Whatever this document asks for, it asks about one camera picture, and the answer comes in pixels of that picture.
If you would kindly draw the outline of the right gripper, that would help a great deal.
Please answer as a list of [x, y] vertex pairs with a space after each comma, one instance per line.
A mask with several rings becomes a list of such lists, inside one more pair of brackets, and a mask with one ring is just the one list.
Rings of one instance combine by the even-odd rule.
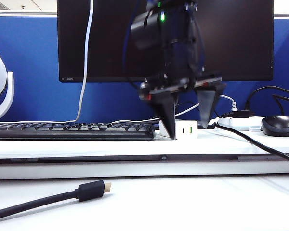
[[209, 122], [226, 84], [220, 73], [204, 73], [205, 53], [200, 39], [178, 40], [163, 48], [164, 67], [158, 76], [142, 83], [141, 99], [150, 104], [162, 120], [169, 136], [175, 138], [175, 104], [173, 95], [195, 90], [201, 122]]

